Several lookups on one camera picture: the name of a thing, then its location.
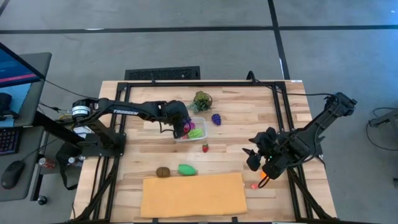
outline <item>toy strawberry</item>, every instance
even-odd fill
[[[204,153],[206,153],[207,151],[209,151],[209,144],[205,144],[201,146],[201,149]]]

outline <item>monitor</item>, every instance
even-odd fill
[[[0,43],[0,87],[45,80],[45,76]]]

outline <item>plastic bin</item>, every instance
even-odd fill
[[[202,135],[199,138],[178,138],[175,141],[177,142],[186,142],[186,141],[196,141],[207,138],[207,127],[206,120],[202,117],[192,117],[191,122],[195,124],[195,129],[201,129]]]

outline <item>concrete floor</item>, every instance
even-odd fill
[[[372,0],[274,0],[280,26],[398,24],[398,3]],[[261,0],[11,0],[0,30],[89,29],[172,26],[271,26]],[[398,30],[281,31],[290,77],[307,93],[342,91],[358,101],[355,114],[325,132],[326,171],[342,220],[396,223],[398,152],[368,142],[371,110],[398,107]],[[113,34],[7,34],[0,41],[18,54],[51,52],[48,79],[96,96],[103,80],[122,80],[125,69],[199,65],[202,79],[282,79],[273,31]],[[78,97],[45,85],[42,101],[70,108]],[[312,114],[322,97],[310,97]],[[58,115],[44,109],[52,118]],[[398,148],[389,126],[370,130],[384,146]],[[40,207],[28,200],[0,203],[0,223],[68,220],[74,192],[59,175],[44,177]]]

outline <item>orange towel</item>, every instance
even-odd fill
[[[240,172],[144,179],[143,218],[229,215],[247,210]]]

